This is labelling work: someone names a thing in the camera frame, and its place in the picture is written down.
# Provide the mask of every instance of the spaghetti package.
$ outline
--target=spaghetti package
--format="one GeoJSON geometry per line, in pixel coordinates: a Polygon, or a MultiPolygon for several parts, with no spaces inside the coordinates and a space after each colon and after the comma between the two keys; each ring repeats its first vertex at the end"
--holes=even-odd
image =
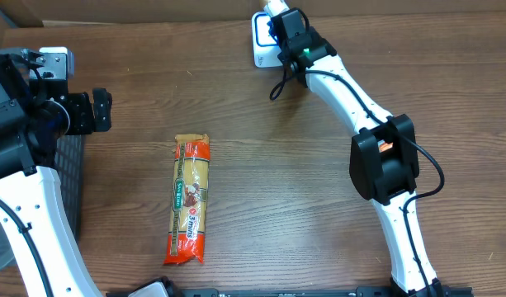
{"type": "Polygon", "coordinates": [[[196,257],[203,263],[205,217],[209,187],[209,137],[176,135],[176,161],[164,264],[183,263],[196,257]]]}

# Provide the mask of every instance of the brown tabletop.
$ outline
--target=brown tabletop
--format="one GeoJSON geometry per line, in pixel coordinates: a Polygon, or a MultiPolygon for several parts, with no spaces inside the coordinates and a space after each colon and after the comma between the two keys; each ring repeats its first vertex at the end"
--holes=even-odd
{"type": "MultiPolygon", "coordinates": [[[[408,114],[447,174],[419,203],[446,285],[506,296],[506,12],[311,20],[366,92],[408,114]]],[[[221,290],[386,285],[390,256],[348,175],[350,138],[315,95],[253,64],[250,21],[20,29],[4,46],[63,45],[71,92],[105,87],[113,128],[87,137],[79,246],[102,291],[158,276],[221,290]],[[211,140],[206,262],[163,266],[174,135],[211,140]]],[[[420,159],[419,191],[437,175],[420,159]]],[[[0,295],[21,296],[19,271],[0,295]]]]}

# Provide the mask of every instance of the red and yellow package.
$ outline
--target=red and yellow package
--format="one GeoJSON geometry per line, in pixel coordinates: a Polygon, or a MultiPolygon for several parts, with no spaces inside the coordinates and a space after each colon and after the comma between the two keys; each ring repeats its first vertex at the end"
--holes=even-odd
{"type": "Polygon", "coordinates": [[[176,161],[164,264],[179,264],[196,257],[203,263],[206,202],[209,188],[209,137],[176,135],[176,161]]]}

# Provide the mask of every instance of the gray plastic object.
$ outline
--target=gray plastic object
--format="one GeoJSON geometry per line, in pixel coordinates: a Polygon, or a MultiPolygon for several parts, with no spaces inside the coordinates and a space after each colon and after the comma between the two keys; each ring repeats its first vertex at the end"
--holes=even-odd
{"type": "MultiPolygon", "coordinates": [[[[62,182],[65,214],[74,237],[78,240],[82,200],[83,136],[65,136],[58,141],[55,164],[62,182]]],[[[0,270],[16,265],[11,245],[0,224],[0,270]]]]}

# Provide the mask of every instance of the orange object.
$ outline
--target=orange object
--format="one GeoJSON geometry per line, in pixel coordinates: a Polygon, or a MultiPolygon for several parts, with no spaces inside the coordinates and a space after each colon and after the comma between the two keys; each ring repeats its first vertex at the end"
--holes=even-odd
{"type": "Polygon", "coordinates": [[[206,134],[176,135],[176,143],[172,213],[164,264],[179,264],[193,257],[203,263],[209,137],[206,134]]]}

